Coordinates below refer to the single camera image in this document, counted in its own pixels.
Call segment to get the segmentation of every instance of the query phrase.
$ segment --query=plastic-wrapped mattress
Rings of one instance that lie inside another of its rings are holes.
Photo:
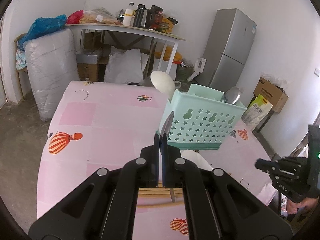
[[[64,91],[73,80],[80,80],[73,34],[70,29],[24,43],[26,62],[40,119],[51,119]]]

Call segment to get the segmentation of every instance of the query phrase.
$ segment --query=white ladle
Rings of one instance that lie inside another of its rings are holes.
[[[173,79],[166,72],[162,71],[153,71],[150,78],[153,86],[161,93],[166,94],[169,101],[171,102],[174,94]]]

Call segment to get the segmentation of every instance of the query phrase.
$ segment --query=basket base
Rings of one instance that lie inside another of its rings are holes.
[[[221,143],[175,143],[168,142],[168,145],[180,150],[219,150]]]

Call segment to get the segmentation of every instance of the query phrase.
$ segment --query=blue plastic bag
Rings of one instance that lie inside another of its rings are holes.
[[[18,41],[18,48],[24,51],[23,43],[60,30],[67,22],[65,14],[55,18],[38,18],[31,25],[28,33]]]

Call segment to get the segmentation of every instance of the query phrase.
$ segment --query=wooden chair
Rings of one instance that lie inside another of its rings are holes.
[[[17,50],[18,50],[18,40],[20,40],[24,35],[26,35],[26,33],[23,33],[21,35],[19,35],[15,40],[14,40],[14,60],[15,60],[15,63],[17,65],[17,60],[16,60],[16,55],[17,55]],[[20,73],[21,72],[28,72],[27,70],[27,67],[21,69],[21,70],[17,70],[16,69],[16,73],[17,73],[17,79],[18,79],[18,85],[19,85],[19,90],[20,90],[20,94],[21,94],[21,97],[22,97],[22,100],[24,101],[24,96],[23,96],[23,92],[22,92],[22,87],[21,87],[21,82],[20,82]]]

